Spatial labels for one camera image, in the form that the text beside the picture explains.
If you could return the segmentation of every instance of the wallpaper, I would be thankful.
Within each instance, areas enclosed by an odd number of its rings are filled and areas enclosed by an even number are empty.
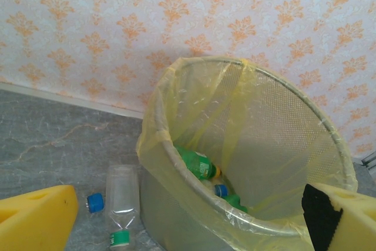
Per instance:
[[[143,111],[178,57],[294,82],[356,158],[376,150],[376,0],[0,0],[0,81]]]

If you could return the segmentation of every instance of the bottle cap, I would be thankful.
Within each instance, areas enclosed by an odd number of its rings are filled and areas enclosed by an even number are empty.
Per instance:
[[[105,207],[103,196],[100,193],[95,193],[93,195],[88,196],[86,204],[90,213],[102,211]]]
[[[217,166],[217,165],[214,165],[213,164],[213,167],[215,168],[215,170],[216,170],[216,173],[214,174],[214,176],[213,176],[213,178],[218,178],[219,176],[220,176],[220,174],[221,174],[221,169]]]
[[[226,185],[214,185],[214,194],[218,197],[226,197],[229,192]]]

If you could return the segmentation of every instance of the trash can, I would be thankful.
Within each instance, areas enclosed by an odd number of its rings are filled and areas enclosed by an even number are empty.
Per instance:
[[[219,165],[249,212],[209,194],[174,144]],[[306,183],[357,190],[332,123],[291,83],[245,59],[180,58],[167,68],[137,154],[142,219],[166,250],[313,250]]]

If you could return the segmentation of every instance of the yellow plastic bag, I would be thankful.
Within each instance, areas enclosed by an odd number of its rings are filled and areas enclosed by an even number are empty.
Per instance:
[[[210,195],[173,143],[219,165],[249,215]],[[312,250],[301,208],[305,184],[357,190],[351,156],[331,122],[295,86],[246,60],[171,65],[149,100],[137,154],[150,175],[144,186],[153,186],[141,196],[149,204],[146,227],[170,250],[207,250],[203,233],[214,238],[210,250]]]

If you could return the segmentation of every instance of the baseboard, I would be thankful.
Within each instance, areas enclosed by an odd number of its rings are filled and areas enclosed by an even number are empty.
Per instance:
[[[110,105],[105,105],[97,102],[86,101],[78,98],[71,98],[67,96],[58,95],[55,93],[40,91],[37,89],[25,88],[23,86],[11,85],[8,83],[0,82],[0,90],[16,92],[24,95],[30,95],[34,97],[44,98],[52,101],[62,102],[66,104],[71,104],[75,106],[80,106],[84,108],[90,108],[98,111],[108,112],[120,116],[132,117],[132,118],[143,118],[143,113],[131,111],[123,108],[118,108]]]

